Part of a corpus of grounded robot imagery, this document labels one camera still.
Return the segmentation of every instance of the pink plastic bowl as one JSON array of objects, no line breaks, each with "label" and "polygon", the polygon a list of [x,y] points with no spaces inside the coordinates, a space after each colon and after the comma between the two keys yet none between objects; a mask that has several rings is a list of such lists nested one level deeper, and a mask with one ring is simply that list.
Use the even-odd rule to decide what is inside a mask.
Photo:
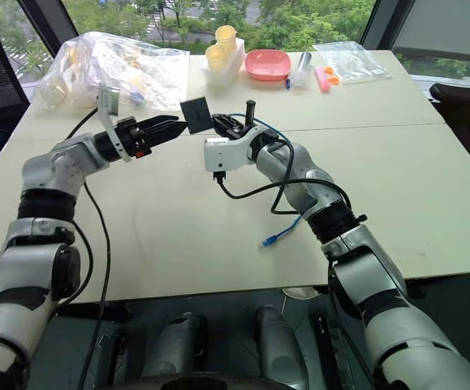
[{"label": "pink plastic bowl", "polygon": [[256,80],[279,81],[291,71],[291,59],[281,50],[254,50],[245,58],[245,70]]}]

